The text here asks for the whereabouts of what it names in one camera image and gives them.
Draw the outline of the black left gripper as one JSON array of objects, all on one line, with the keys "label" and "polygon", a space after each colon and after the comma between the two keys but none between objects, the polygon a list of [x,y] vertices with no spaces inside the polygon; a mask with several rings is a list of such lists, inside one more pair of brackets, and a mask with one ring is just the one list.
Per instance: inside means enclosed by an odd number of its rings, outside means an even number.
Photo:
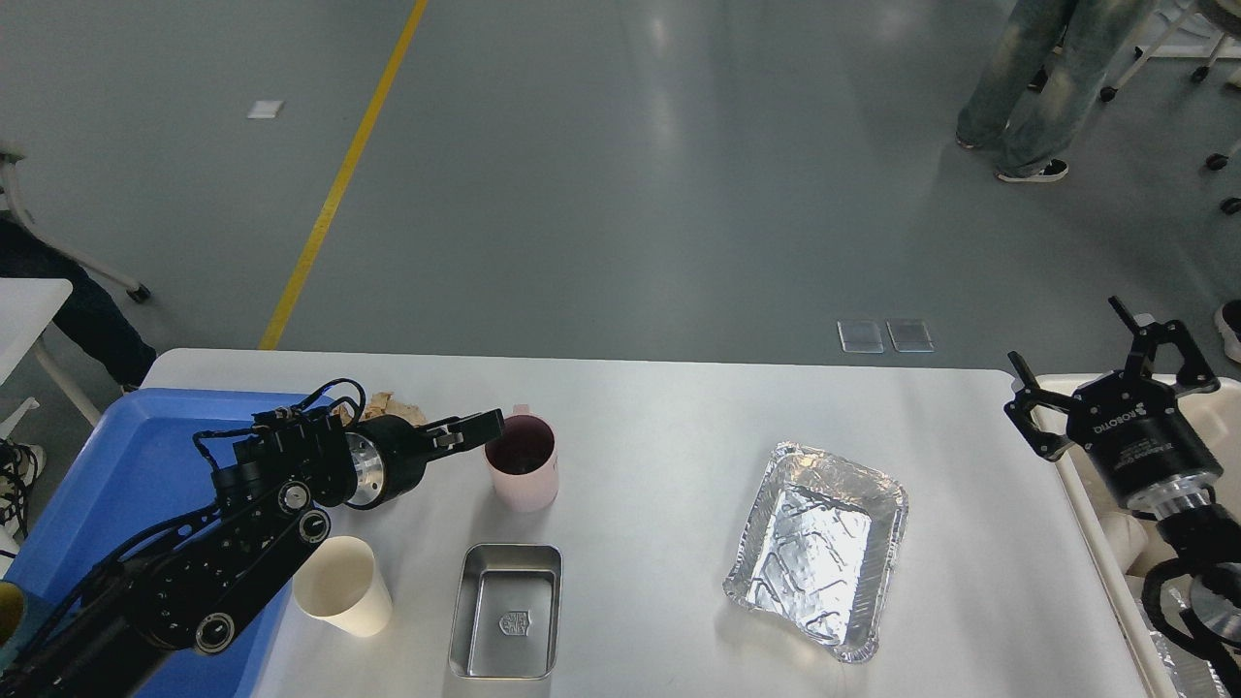
[{"label": "black left gripper", "polygon": [[345,505],[374,509],[419,486],[429,460],[479,448],[503,433],[501,409],[417,426],[395,415],[364,420],[345,433],[356,473]]}]

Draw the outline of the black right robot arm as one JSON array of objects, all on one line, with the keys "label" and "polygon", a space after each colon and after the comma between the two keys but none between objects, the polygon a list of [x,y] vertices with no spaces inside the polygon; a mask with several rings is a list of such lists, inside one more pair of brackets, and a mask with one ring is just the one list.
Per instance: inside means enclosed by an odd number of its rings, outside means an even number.
[{"label": "black right robot arm", "polygon": [[1055,462],[1082,448],[1117,505],[1154,522],[1173,556],[1147,573],[1142,606],[1237,696],[1239,520],[1217,501],[1222,465],[1179,405],[1222,383],[1181,322],[1142,322],[1114,296],[1109,306],[1131,332],[1123,366],[1064,395],[1010,351],[1018,384],[1004,411],[1034,455]]}]

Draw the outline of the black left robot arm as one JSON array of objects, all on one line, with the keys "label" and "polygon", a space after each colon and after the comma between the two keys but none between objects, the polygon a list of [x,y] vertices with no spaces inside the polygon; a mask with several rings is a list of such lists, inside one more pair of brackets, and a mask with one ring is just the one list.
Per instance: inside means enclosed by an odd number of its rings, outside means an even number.
[{"label": "black left robot arm", "polygon": [[19,645],[2,694],[127,697],[174,653],[230,650],[326,542],[330,508],[372,510],[419,486],[429,462],[503,433],[496,409],[413,425],[364,417],[364,390],[329,391],[192,433],[213,502],[102,556]]}]

